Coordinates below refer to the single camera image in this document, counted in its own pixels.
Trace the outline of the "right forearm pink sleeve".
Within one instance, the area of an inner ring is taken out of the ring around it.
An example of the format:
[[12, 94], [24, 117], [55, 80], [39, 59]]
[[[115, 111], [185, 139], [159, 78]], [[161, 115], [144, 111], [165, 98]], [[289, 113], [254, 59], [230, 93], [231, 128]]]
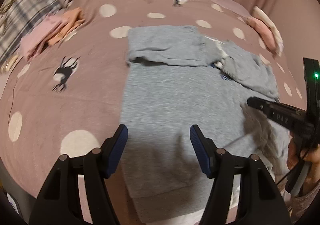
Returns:
[[295, 224], [299, 218], [305, 213], [306, 209], [313, 202], [319, 191], [319, 182], [315, 188], [303, 196], [291, 196], [290, 204], [292, 207], [291, 222]]

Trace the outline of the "person's right hand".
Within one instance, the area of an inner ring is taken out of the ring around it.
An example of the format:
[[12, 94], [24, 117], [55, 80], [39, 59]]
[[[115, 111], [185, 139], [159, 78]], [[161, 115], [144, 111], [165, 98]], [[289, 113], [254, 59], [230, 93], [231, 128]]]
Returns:
[[287, 167], [292, 170], [292, 188], [288, 183], [286, 190], [292, 196], [306, 195], [315, 189], [319, 183], [319, 144], [311, 149], [299, 149], [293, 131], [290, 132]]

